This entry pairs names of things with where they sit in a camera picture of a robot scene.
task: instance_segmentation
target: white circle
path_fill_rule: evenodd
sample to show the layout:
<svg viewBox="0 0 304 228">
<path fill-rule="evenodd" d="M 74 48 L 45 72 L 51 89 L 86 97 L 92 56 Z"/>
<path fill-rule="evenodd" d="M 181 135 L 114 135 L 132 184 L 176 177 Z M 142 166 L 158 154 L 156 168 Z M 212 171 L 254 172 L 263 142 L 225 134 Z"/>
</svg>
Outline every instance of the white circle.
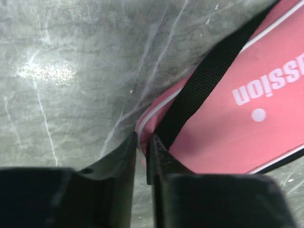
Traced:
<svg viewBox="0 0 304 228">
<path fill-rule="evenodd" d="M 266 112 L 262 108 L 257 108 L 252 111 L 251 118 L 256 122 L 262 122 L 266 119 Z"/>
</svg>

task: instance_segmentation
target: white piping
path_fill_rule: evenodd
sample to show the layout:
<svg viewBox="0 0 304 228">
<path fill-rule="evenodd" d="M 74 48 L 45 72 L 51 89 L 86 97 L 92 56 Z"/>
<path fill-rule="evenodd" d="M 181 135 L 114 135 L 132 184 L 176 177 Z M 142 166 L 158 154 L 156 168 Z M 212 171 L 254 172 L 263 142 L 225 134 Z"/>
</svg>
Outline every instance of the white piping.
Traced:
<svg viewBox="0 0 304 228">
<path fill-rule="evenodd" d="M 257 36 L 255 36 L 253 39 L 251 39 L 250 41 L 248 41 L 245 46 L 243 47 L 243 49 L 240 51 L 243 52 L 244 50 L 246 50 L 247 48 L 249 48 L 251 45 L 253 45 L 254 43 L 256 43 L 257 41 L 259 41 L 262 37 L 264 37 L 265 35 L 267 35 L 269 32 L 271 32 L 274 28 L 276 28 L 278 25 L 280 25 L 283 21 L 285 21 L 288 17 L 290 17 L 293 13 L 295 13 L 298 9 L 300 9 L 302 6 L 304 5 L 304 0 L 301 0 L 300 2 L 298 2 L 295 6 L 293 6 L 288 12 L 286 12 L 283 16 L 281 16 L 278 20 L 276 20 L 273 24 L 271 24 L 270 26 L 268 26 L 265 30 L 263 30 L 261 33 L 259 33 Z M 171 94 L 170 96 L 168 96 L 166 99 L 164 99 L 162 102 L 160 102 L 154 109 L 151 110 L 151 112 L 142 120 L 141 124 L 138 126 L 137 129 L 137 147 L 138 150 L 141 154 L 143 154 L 142 151 L 142 147 L 141 147 L 141 135 L 143 132 L 143 128 L 144 126 L 147 124 L 147 122 L 149 121 L 149 119 L 156 113 L 158 112 L 162 107 L 164 107 L 168 102 L 170 102 L 174 97 L 177 96 L 177 94 L 182 90 L 179 89 L 176 92 L 174 92 L 173 94 Z M 276 162 L 298 152 L 299 150 L 304 149 L 304 145 L 295 148 L 294 150 L 291 150 L 289 153 L 284 154 L 283 156 L 251 171 L 251 174 L 257 173 L 265 168 L 267 168 L 268 166 L 275 164 Z"/>
</svg>

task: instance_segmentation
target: scratched metal surface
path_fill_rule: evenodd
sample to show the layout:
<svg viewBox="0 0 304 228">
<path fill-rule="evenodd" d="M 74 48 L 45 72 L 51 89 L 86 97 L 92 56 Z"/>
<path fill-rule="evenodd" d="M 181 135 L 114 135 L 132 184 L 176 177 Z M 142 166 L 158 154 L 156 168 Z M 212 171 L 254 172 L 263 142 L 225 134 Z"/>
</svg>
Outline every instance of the scratched metal surface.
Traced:
<svg viewBox="0 0 304 228">
<path fill-rule="evenodd" d="M 0 0 L 0 165 L 83 168 L 273 0 Z M 302 163 L 271 173 L 300 224 Z M 152 227 L 137 166 L 132 227 Z"/>
</svg>

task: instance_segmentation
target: black strap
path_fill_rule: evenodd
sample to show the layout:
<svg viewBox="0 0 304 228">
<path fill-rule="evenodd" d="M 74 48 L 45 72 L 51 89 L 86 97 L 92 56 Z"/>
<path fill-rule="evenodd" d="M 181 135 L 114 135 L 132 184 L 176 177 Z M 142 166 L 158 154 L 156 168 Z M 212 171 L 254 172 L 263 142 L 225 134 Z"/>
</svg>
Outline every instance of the black strap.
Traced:
<svg viewBox="0 0 304 228">
<path fill-rule="evenodd" d="M 201 107 L 243 46 L 278 2 L 279 0 L 276 0 L 240 29 L 224 38 L 199 64 L 154 131 L 167 150 L 186 121 Z"/>
</svg>

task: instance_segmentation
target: letter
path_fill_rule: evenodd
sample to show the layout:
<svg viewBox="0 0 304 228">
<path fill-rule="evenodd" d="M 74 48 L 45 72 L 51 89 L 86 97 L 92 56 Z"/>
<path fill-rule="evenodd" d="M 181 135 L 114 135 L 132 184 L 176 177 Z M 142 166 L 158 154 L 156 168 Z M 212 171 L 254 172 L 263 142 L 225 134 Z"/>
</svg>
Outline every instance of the letter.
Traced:
<svg viewBox="0 0 304 228">
<path fill-rule="evenodd" d="M 304 53 L 296 58 L 301 74 L 304 75 Z"/>
<path fill-rule="evenodd" d="M 252 99 L 256 99 L 264 94 L 260 80 L 249 82 L 247 85 L 247 90 Z"/>
<path fill-rule="evenodd" d="M 271 82 L 274 82 L 271 85 L 271 87 L 273 89 L 280 89 L 286 85 L 285 78 L 283 78 L 281 76 L 283 76 L 283 71 L 280 68 L 275 69 L 274 71 L 270 72 L 269 79 Z"/>
<path fill-rule="evenodd" d="M 287 82 L 295 82 L 300 78 L 300 73 L 297 69 L 296 62 L 294 60 L 289 61 L 283 66 L 284 73 L 288 76 L 286 76 Z"/>
<path fill-rule="evenodd" d="M 261 80 L 262 80 L 262 84 L 264 86 L 266 97 L 272 96 L 273 93 L 272 93 L 272 90 L 271 90 L 270 83 L 268 81 L 267 75 L 262 76 Z"/>
<path fill-rule="evenodd" d="M 248 93 L 247 93 L 247 90 L 246 90 L 245 86 L 241 86 L 239 89 L 233 90 L 232 94 L 234 96 L 234 99 L 235 99 L 237 105 L 243 105 L 243 104 L 250 101 L 250 98 L 248 96 Z"/>
</svg>

